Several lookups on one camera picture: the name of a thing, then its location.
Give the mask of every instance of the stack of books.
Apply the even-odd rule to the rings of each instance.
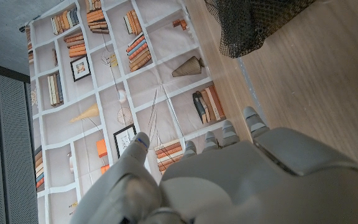
[[[29,63],[34,63],[34,56],[32,55],[32,44],[30,36],[30,26],[25,27],[25,35],[27,36],[27,50],[29,52]]]
[[[140,69],[152,58],[143,32],[128,44],[127,54],[131,72]]]
[[[44,186],[44,163],[42,162],[42,148],[38,147],[35,154],[35,186],[37,192],[45,189]]]
[[[142,32],[139,19],[137,18],[135,10],[127,12],[124,16],[125,24],[127,25],[128,34],[139,35]]]
[[[214,85],[193,93],[193,102],[203,124],[224,119],[221,101]]]
[[[53,74],[48,76],[47,78],[50,104],[52,106],[63,104],[63,92],[62,84],[60,83],[60,75]]]
[[[69,49],[68,55],[71,58],[86,55],[85,41],[82,32],[65,36],[63,40],[67,43],[67,48]]]
[[[178,162],[183,156],[179,139],[161,144],[155,147],[154,151],[157,155],[158,169],[161,174],[163,174],[170,165]]]
[[[52,22],[53,33],[55,35],[62,34],[66,30],[80,23],[78,21],[76,7],[70,11],[64,11],[62,15],[53,16],[50,20]]]
[[[109,34],[100,0],[85,0],[88,27],[95,34]]]

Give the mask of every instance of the orange book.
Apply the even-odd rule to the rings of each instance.
[[[211,118],[211,121],[216,121],[216,117],[215,117],[214,111],[212,109],[212,105],[209,100],[208,93],[205,90],[203,90],[203,91],[201,91],[201,96],[203,96],[204,102],[208,108],[208,113],[209,113],[209,117]]]
[[[65,21],[63,20],[63,15],[60,15],[59,18],[60,18],[60,24],[62,26],[62,30],[63,32],[65,32],[67,29],[66,29]]]
[[[142,50],[147,47],[147,43],[144,43],[141,47],[139,47],[133,54],[131,54],[128,58],[132,60],[137,54],[139,54]]]
[[[90,12],[90,2],[88,0],[85,0],[85,8],[86,8],[86,13]]]
[[[165,157],[165,156],[168,156],[168,155],[171,155],[171,154],[173,154],[173,153],[175,153],[175,152],[179,152],[180,150],[181,150],[181,146],[176,147],[176,148],[171,149],[171,150],[169,150],[169,151],[165,151],[165,152],[163,152],[163,153],[161,153],[161,154],[158,154],[158,155],[157,155],[157,158],[161,159],[161,158],[163,158],[163,157]]]
[[[68,40],[68,39],[71,39],[71,38],[73,38],[73,37],[78,37],[78,36],[81,36],[81,35],[82,35],[82,32],[77,33],[77,34],[73,34],[73,35],[68,35],[68,36],[65,36],[65,37],[63,38],[63,40],[64,40],[64,42],[66,42],[66,40]]]
[[[167,146],[167,147],[165,147],[165,148],[163,148],[163,149],[159,149],[159,150],[157,150],[155,153],[158,155],[158,154],[167,152],[167,151],[169,151],[169,150],[171,150],[171,149],[174,149],[174,148],[176,148],[176,147],[179,147],[179,146],[180,146],[180,142],[175,143],[175,144],[172,144],[172,145],[170,145],[170,146]]]
[[[127,48],[127,52],[130,52],[132,49],[134,49],[138,44],[140,44],[144,40],[144,35],[137,39],[130,47]]]
[[[35,188],[39,188],[44,183],[44,177],[37,182]]]
[[[166,166],[163,166],[163,167],[159,167],[158,169],[160,170],[160,171],[165,171],[170,165],[172,165],[173,164],[173,162],[171,163],[171,164],[168,164],[168,165],[166,165]]]
[[[142,32],[142,27],[140,26],[140,23],[139,23],[139,20],[137,18],[135,10],[132,10],[131,13],[132,13],[132,17],[134,18],[135,27],[137,29],[137,34],[136,35],[138,35],[138,34],[140,34]]]
[[[71,46],[70,49],[74,49],[74,48],[77,48],[77,47],[85,47],[85,44],[74,45],[74,46]]]
[[[129,64],[129,68],[134,68],[136,65],[138,65],[143,59],[145,59],[148,55],[150,55],[149,51],[146,51],[146,53],[142,54],[138,59],[136,59],[133,63]]]
[[[102,175],[110,168],[110,165],[105,165],[100,167],[100,172],[102,172]]]
[[[140,56],[142,56],[142,55],[143,55],[144,53],[146,53],[146,52],[150,53],[148,47],[146,47],[144,50],[142,50],[141,52],[139,52],[139,54],[137,54],[134,58],[132,58],[132,60],[129,60],[129,63],[130,63],[130,64],[134,63],[138,58],[140,58]]]
[[[57,21],[57,16],[54,16],[54,17],[53,17],[53,20],[55,21],[55,26],[56,26],[57,34],[60,34],[60,27],[59,27],[59,22]]]
[[[88,26],[95,26],[95,25],[107,25],[107,22],[106,21],[101,21],[101,22],[90,22],[88,23]]]
[[[151,58],[152,58],[152,56],[150,54],[148,56],[146,56],[146,58],[144,58],[137,65],[135,65],[133,68],[131,68],[131,72],[134,72],[134,71],[140,69],[141,67],[143,67]]]
[[[73,38],[67,39],[66,43],[74,42],[74,41],[77,41],[77,40],[83,40],[83,39],[84,39],[84,36],[80,35],[78,37],[73,37]]]
[[[99,16],[99,17],[95,17],[94,19],[90,19],[88,22],[96,22],[96,21],[100,21],[102,19],[104,19],[104,15]]]
[[[85,46],[84,47],[75,47],[73,49],[70,48],[70,50],[68,51],[68,53],[74,53],[74,52],[79,52],[85,50]]]
[[[90,12],[86,15],[86,18],[89,18],[91,16],[94,16],[94,15],[97,15],[99,14],[100,12],[102,12],[102,10],[97,10],[97,11],[94,11],[94,12]]]
[[[174,158],[169,159],[167,161],[159,162],[158,167],[164,167],[164,166],[166,167],[168,164],[178,162],[182,158],[182,156],[183,154],[179,156],[175,156]]]
[[[106,29],[106,28],[107,28],[107,24],[93,25],[93,26],[89,26],[89,28],[90,28],[91,30],[93,30],[93,29]]]
[[[59,34],[63,32],[62,23],[60,22],[60,16],[56,16]]]
[[[139,34],[137,33],[137,29],[136,29],[136,26],[135,26],[134,18],[132,17],[132,13],[131,13],[131,12],[127,12],[127,17],[128,17],[129,25],[131,26],[132,32],[133,32],[135,35],[139,35]]]
[[[215,89],[215,85],[212,86],[212,89],[213,89],[213,90],[211,90],[212,96],[218,100],[219,106],[217,106],[217,109],[218,109],[218,112],[219,112],[219,116],[223,117],[224,116],[224,111],[223,111],[223,107],[222,107],[222,104],[221,104],[221,100],[219,99],[218,93],[217,93],[217,91]]]
[[[86,55],[86,50],[82,50],[80,52],[73,52],[73,53],[68,54],[69,57],[79,57],[79,56],[83,56],[83,55]]]
[[[84,40],[77,40],[77,41],[67,43],[67,48],[70,48],[70,47],[78,45],[78,44],[85,44],[85,41]]]
[[[89,22],[90,20],[94,19],[94,18],[98,18],[104,16],[102,10],[100,10],[97,14],[93,15],[93,16],[89,16],[86,18],[86,20]]]
[[[107,147],[104,139],[96,142],[96,148],[98,149],[99,158],[107,155]]]
[[[63,23],[66,27],[66,30],[68,30],[70,28],[70,24],[68,23],[68,19],[67,19],[67,10],[63,12]]]

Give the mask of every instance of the white shelf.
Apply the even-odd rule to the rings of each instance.
[[[69,223],[71,213],[75,211],[75,207],[70,207],[70,205],[77,202],[75,189],[49,194],[48,196],[51,223]]]
[[[101,125],[100,117],[82,119],[70,123],[72,118],[77,117],[96,103],[96,98],[90,96],[73,105],[59,111],[59,113],[50,113],[43,115],[44,119],[44,136],[47,148],[61,147],[68,142],[67,139],[77,138],[84,135],[89,130],[94,130]]]
[[[74,142],[81,196],[101,177],[100,168],[109,164],[108,156],[98,155],[96,142],[102,139],[103,132],[97,131]]]
[[[37,77],[42,77],[44,75],[53,75],[54,73],[58,73],[58,72],[59,72],[59,66],[56,66],[56,67],[51,68],[50,70],[46,70],[44,72],[38,73]]]
[[[70,162],[67,154],[71,152],[70,144],[47,150],[49,187],[63,187],[74,183],[74,174],[70,172]]]
[[[40,121],[39,119],[33,120],[33,139],[34,139],[34,150],[41,146],[41,132],[40,132]]]
[[[54,35],[50,17],[75,6],[80,24]],[[70,213],[75,210],[68,208],[69,204],[79,201],[101,177],[101,166],[112,166],[118,160],[114,133],[129,125],[117,119],[121,108],[129,108],[137,132],[143,131],[150,136],[151,149],[174,139],[179,139],[184,148],[185,141],[202,138],[207,131],[222,125],[221,122],[201,124],[191,97],[194,91],[212,84],[207,68],[202,68],[199,75],[172,77],[172,71],[190,57],[203,55],[195,32],[192,32],[192,39],[188,30],[172,26],[174,20],[185,19],[193,30],[182,1],[102,0],[102,9],[109,27],[108,35],[90,31],[83,0],[64,0],[30,23],[34,47],[30,80],[32,87],[37,89],[39,102],[32,107],[34,142],[43,147],[45,159],[45,190],[37,193],[40,223],[68,223]],[[135,35],[127,33],[123,17],[133,9],[152,59],[131,72],[126,49]],[[63,38],[77,32],[84,35],[91,75],[74,82],[70,62],[78,57],[69,57]],[[57,66],[53,64],[52,49],[57,52]],[[117,57],[117,67],[103,64],[102,56],[111,54]],[[50,105],[47,85],[47,76],[54,73],[60,74],[64,100],[57,106]],[[118,100],[118,90],[127,94],[123,103]],[[92,122],[89,119],[69,122],[95,103],[99,116],[91,118]],[[106,141],[108,154],[99,158],[96,141],[101,139]],[[73,156],[73,174],[69,152]],[[145,167],[159,181],[161,175],[153,153],[148,153]]]
[[[161,15],[165,15],[167,12],[176,11],[177,9],[181,8],[181,3],[177,0],[136,0],[136,4],[145,24],[153,21],[155,22],[155,20],[160,18]]]
[[[109,61],[108,58],[114,54],[115,52],[112,44],[91,53],[91,60],[97,86],[102,86],[121,78],[118,66],[110,67],[109,64],[106,64],[106,61]]]
[[[38,203],[38,222],[39,224],[45,223],[45,197],[39,197],[37,199]]]
[[[97,127],[91,128],[91,129],[89,129],[87,131],[84,131],[83,133],[78,134],[78,135],[76,135],[76,136],[74,136],[72,138],[69,138],[66,141],[62,141],[62,142],[56,143],[56,144],[46,145],[45,150],[55,149],[55,148],[58,148],[58,147],[65,146],[65,145],[67,145],[67,144],[69,144],[69,143],[71,143],[73,141],[77,141],[77,140],[79,140],[79,139],[81,139],[81,138],[83,138],[83,137],[85,137],[87,135],[93,134],[93,133],[99,131],[100,129],[101,129],[101,126],[99,125]]]
[[[56,49],[55,42],[45,44],[35,49],[35,53],[37,54],[37,60],[39,62],[42,62],[38,63],[37,67],[35,68],[35,71],[37,71],[37,73],[48,74],[50,71],[56,72],[58,70],[58,67],[55,66],[55,62],[53,61],[52,49]]]
[[[67,192],[69,190],[75,189],[75,187],[76,187],[76,185],[74,182],[70,183],[68,185],[61,186],[61,187],[51,187],[51,188],[49,188],[49,194]]]
[[[157,60],[182,50],[184,46],[195,44],[195,40],[191,38],[192,33],[189,34],[181,26],[172,26],[172,21],[177,19],[188,20],[182,9],[173,11],[146,28]]]
[[[107,11],[109,9],[112,9],[124,2],[128,2],[128,0],[105,0],[102,2],[102,9],[104,11]]]

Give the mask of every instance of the blue book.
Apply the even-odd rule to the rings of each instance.
[[[74,9],[74,20],[75,20],[75,25],[79,24],[80,22],[78,21],[78,17],[77,17],[77,8]]]
[[[146,39],[142,40],[142,42],[140,42],[138,45],[136,45],[136,47],[134,47],[130,52],[128,52],[128,56],[131,56],[131,54],[133,54],[137,49],[139,49],[139,47],[141,47],[145,43]]]
[[[196,107],[198,116],[200,116],[201,122],[205,124],[207,123],[207,119],[206,119],[205,109],[200,102],[200,97],[202,97],[201,94],[199,95],[197,93],[193,93],[194,106]]]
[[[37,177],[37,179],[35,180],[35,183],[40,181],[43,177],[44,177],[44,173],[42,173],[41,175],[39,175],[39,177]]]
[[[76,23],[75,23],[75,19],[74,19],[74,9],[70,10],[70,19],[71,19],[71,23],[73,24],[73,26],[75,26]]]
[[[60,75],[56,75],[56,82],[57,82],[57,90],[59,92],[59,102],[63,103],[63,92],[62,92],[62,84],[60,83]]]

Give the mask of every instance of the black mesh net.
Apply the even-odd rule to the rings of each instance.
[[[315,0],[205,0],[222,27],[221,53],[241,57],[261,48],[264,40]]]

